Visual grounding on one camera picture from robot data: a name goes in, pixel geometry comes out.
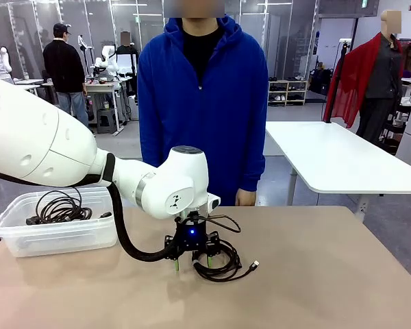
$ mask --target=cable connector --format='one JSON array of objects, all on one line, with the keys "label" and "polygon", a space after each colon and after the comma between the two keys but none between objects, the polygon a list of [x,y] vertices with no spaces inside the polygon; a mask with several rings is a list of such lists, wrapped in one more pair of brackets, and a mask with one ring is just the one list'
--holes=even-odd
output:
[{"label": "cable connector", "polygon": [[255,261],[253,261],[253,264],[251,264],[249,266],[249,269],[252,272],[252,271],[256,270],[258,268],[258,266],[259,266],[259,262],[255,260]]}]

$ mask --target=box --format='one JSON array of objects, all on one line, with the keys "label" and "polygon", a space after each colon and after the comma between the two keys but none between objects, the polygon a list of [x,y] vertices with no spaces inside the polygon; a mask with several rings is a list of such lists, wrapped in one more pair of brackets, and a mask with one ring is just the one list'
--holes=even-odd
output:
[{"label": "box", "polygon": [[[79,195],[72,188],[59,191],[79,199]],[[96,187],[80,188],[79,191],[82,196],[82,206],[92,209],[92,219],[28,226],[26,219],[35,215],[36,204],[46,191],[17,197],[0,215],[0,237],[12,255],[39,256],[113,246],[117,242],[114,217],[99,218],[106,212],[113,213],[108,190],[104,187]],[[46,196],[39,210],[47,202],[61,195],[52,193]]]}]

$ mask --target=brown table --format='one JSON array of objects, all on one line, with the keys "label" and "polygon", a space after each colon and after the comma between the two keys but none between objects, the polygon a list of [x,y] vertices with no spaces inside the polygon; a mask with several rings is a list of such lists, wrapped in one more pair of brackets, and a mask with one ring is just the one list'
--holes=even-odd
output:
[{"label": "brown table", "polygon": [[[171,261],[140,263],[120,245],[17,259],[0,243],[0,328],[411,328],[411,276],[346,208],[219,212],[242,226],[219,231],[244,266],[260,262],[225,284],[201,279],[190,255],[175,273]],[[171,221],[125,215],[142,249],[173,233]]]}]

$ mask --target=hand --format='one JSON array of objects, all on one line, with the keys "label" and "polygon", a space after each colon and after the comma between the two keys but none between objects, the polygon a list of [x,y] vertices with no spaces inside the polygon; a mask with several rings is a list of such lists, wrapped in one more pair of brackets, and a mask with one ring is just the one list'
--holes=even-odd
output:
[{"label": "hand", "polygon": [[238,189],[236,194],[236,207],[250,207],[256,204],[256,192]]}]

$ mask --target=clear plastic bin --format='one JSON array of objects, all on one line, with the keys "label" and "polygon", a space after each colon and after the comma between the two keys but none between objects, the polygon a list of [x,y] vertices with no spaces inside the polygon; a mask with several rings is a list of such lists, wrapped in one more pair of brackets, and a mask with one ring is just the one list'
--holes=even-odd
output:
[{"label": "clear plastic bin", "polygon": [[[72,197],[79,195],[72,188],[61,189]],[[114,217],[99,218],[112,211],[108,190],[103,187],[80,188],[82,206],[92,209],[92,219],[68,223],[52,223],[28,226],[26,218],[35,215],[38,200],[47,191],[27,193],[17,197],[0,215],[0,237],[15,257],[60,254],[111,247],[117,242]],[[47,202],[61,196],[46,196],[40,209]]]}]

